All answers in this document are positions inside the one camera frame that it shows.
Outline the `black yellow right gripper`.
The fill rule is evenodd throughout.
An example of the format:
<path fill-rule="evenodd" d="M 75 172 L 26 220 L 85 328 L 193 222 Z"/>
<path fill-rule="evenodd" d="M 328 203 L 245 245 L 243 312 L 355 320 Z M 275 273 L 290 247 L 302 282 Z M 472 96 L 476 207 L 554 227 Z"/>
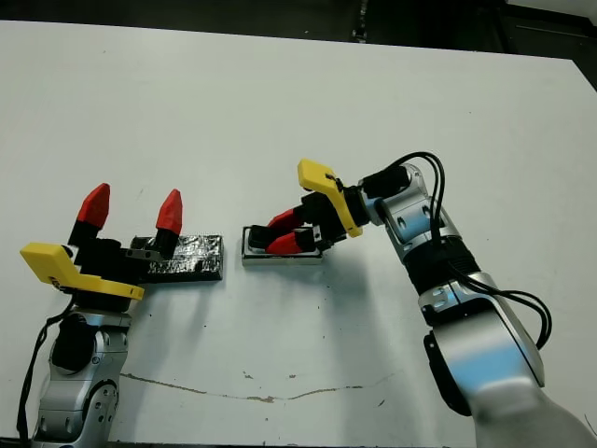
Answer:
<path fill-rule="evenodd" d="M 324 251 L 347 237 L 362 235 L 368 212 L 358 187 L 345 186 L 331 168 L 308 159 L 298 163 L 298 183 L 308 194 L 300 199 L 300 206 L 271 219 L 270 229 L 291 232 L 275 238 L 267 246 L 267 254 L 305 254 L 318 248 Z M 293 231 L 305 223 L 311 224 L 314 231 Z"/>

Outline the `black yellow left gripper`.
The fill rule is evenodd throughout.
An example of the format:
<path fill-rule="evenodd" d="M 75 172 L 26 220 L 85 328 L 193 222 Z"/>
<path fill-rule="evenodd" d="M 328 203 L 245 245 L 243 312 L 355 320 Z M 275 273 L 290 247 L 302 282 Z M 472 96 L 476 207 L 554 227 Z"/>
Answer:
<path fill-rule="evenodd" d="M 150 265 L 171 258 L 183 225 L 181 193 L 173 189 L 160 207 L 154 247 L 124 247 L 117 240 L 96 238 L 109 212 L 110 186 L 102 183 L 84 199 L 66 245 L 30 243 L 20 254 L 36 278 L 72 297 L 75 306 L 126 313 L 140 301 Z"/>

